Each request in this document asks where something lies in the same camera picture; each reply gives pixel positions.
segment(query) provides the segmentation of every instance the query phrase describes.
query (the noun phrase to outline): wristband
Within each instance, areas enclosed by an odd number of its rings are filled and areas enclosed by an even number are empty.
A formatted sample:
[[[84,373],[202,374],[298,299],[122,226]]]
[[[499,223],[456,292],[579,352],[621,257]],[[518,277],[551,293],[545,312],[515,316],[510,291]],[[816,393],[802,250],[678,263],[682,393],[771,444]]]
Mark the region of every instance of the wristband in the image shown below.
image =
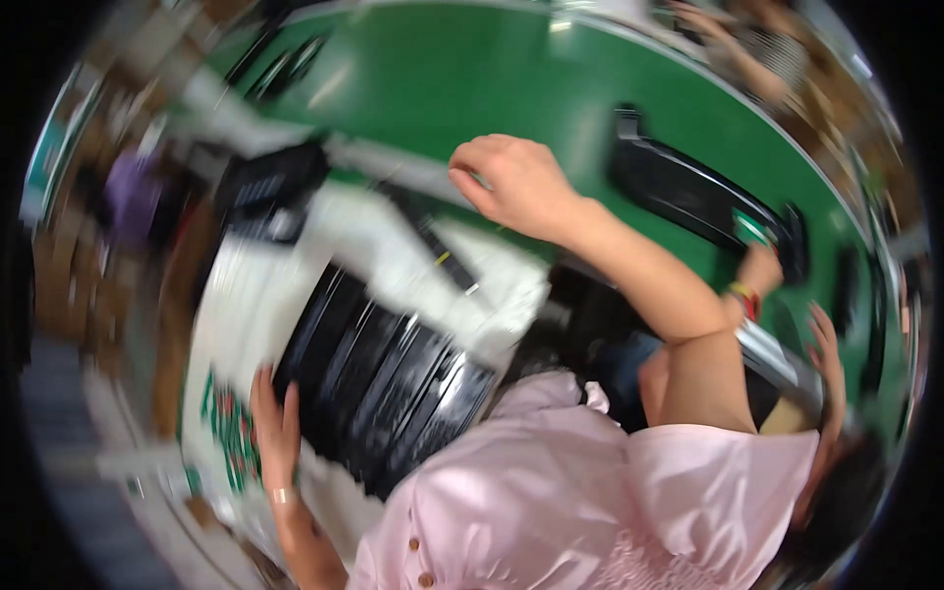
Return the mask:
[[[736,280],[728,286],[732,294],[738,295],[741,304],[744,306],[744,312],[751,322],[756,322],[761,315],[761,298],[751,287]]]
[[[298,499],[298,492],[295,488],[276,488],[269,492],[269,499],[273,504],[291,504]]]

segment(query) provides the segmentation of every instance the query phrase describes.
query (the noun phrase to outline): colorful bracelet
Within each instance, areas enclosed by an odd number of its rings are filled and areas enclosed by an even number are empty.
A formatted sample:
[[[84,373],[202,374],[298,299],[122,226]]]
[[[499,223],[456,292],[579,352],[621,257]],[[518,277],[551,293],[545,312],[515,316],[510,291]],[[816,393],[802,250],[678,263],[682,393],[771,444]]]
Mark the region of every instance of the colorful bracelet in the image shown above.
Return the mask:
[[[728,286],[728,290],[738,295],[741,305],[744,307],[744,313],[751,322],[756,322],[761,315],[761,298],[751,287],[736,280]]]

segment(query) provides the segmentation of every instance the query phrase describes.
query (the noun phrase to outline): green surface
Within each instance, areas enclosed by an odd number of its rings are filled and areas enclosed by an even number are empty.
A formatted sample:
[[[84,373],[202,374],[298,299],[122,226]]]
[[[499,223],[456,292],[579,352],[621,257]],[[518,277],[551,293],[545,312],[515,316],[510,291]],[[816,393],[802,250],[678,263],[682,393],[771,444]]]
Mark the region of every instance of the green surface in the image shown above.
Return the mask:
[[[262,113],[443,161],[456,145],[481,134],[546,143],[582,194],[606,204],[720,290],[733,279],[735,257],[638,209],[605,180],[612,109],[633,102],[645,114],[650,136],[714,168],[776,211],[790,201],[803,210],[813,251],[811,278],[772,295],[761,324],[805,356],[812,340],[807,303],[832,307],[837,249],[856,244],[863,252],[860,275],[868,276],[866,246],[834,193],[773,126],[699,72],[642,43],[583,25],[553,31],[550,25],[549,15],[530,10],[359,5],[287,26],[238,91],[245,93],[282,51],[314,34],[329,34],[308,75],[276,102],[260,106]],[[234,42],[209,63],[224,73],[247,47],[248,40]],[[547,252],[542,244],[531,242],[531,248]],[[889,424],[897,424],[899,413],[886,417],[886,406],[901,405],[904,383],[895,305],[890,304],[879,396],[883,408],[870,410]],[[840,347],[853,403],[868,349],[870,309],[868,289],[862,289],[854,329]]]

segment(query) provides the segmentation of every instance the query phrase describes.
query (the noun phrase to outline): pink blouse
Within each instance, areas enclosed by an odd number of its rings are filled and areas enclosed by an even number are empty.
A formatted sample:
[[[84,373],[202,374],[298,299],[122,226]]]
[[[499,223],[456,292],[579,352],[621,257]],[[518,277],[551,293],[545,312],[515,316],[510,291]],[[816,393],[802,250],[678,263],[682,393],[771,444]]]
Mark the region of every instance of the pink blouse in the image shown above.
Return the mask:
[[[523,379],[403,481],[347,588],[749,588],[818,434],[669,425],[627,436],[571,373]]]

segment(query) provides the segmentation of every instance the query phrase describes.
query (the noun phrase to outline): black container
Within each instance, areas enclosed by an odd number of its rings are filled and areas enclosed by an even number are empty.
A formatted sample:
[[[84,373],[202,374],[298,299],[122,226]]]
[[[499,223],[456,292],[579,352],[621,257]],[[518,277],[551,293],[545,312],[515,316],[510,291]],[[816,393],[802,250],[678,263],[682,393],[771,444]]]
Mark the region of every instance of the black container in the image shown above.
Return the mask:
[[[777,242],[784,282],[805,281],[810,255],[800,211],[776,213],[755,196],[682,152],[646,137],[632,105],[615,109],[615,141],[607,177],[633,203],[665,217],[718,247],[738,254],[747,247],[734,233],[733,212],[769,229]]]
[[[448,337],[370,300],[329,264],[273,377],[298,383],[302,436],[385,500],[430,455],[465,432],[496,383]]]

